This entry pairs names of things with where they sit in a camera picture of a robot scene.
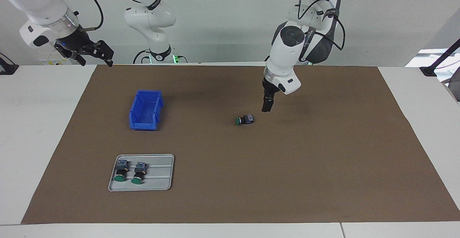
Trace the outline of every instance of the black stand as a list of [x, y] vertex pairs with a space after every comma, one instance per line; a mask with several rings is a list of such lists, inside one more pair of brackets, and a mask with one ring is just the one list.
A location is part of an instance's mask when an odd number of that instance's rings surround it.
[[12, 75], [19, 68], [17, 64], [8, 64], [2, 58], [0, 58], [0, 66], [3, 68], [3, 71], [0, 72], [0, 75]]
[[436, 69], [437, 66], [439, 66], [442, 61], [444, 61], [446, 58], [448, 58], [450, 55], [452, 55], [455, 50], [457, 50], [460, 47], [460, 39], [457, 40], [447, 51], [445, 51], [444, 54], [440, 58], [438, 58], [432, 65], [428, 67], [420, 67], [420, 70], [422, 70], [422, 73], [425, 76], [436, 76], [434, 73], [434, 70]]

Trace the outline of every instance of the white robotic arm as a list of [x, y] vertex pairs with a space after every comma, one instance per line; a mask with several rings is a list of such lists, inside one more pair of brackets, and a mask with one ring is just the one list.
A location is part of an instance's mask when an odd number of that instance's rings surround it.
[[311, 0], [311, 4], [306, 5], [299, 0], [299, 4], [289, 12], [289, 21], [279, 25], [263, 72], [263, 112], [271, 110], [276, 92], [281, 90], [287, 95], [301, 86], [294, 73], [294, 64], [320, 63], [327, 59], [332, 45], [335, 45], [335, 28], [337, 22], [340, 23], [340, 2], [341, 0]]
[[81, 65], [86, 61], [81, 55], [90, 55], [112, 65], [113, 51], [102, 40], [94, 43], [79, 24], [78, 13], [72, 12], [63, 0], [9, 0], [22, 10], [29, 21], [21, 27], [20, 34], [31, 47], [39, 47], [56, 40], [55, 48], [66, 58]]
[[138, 0], [138, 2], [140, 5], [126, 9], [126, 23], [145, 37], [149, 52], [157, 62], [172, 63], [174, 54], [166, 33], [161, 28], [176, 23], [174, 10], [162, 0]]

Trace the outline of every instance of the metallic tray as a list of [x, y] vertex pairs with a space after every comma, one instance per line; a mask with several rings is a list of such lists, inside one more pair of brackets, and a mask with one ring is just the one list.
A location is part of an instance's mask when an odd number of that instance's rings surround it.
[[[129, 172], [126, 173], [126, 181], [114, 181], [115, 166], [118, 160], [128, 160]], [[147, 164], [147, 174], [145, 174], [143, 184], [131, 182], [134, 176], [134, 168], [138, 161]], [[165, 191], [171, 187], [173, 180], [174, 155], [154, 154], [154, 155], [119, 155], [115, 159], [112, 176], [109, 182], [109, 191]]]

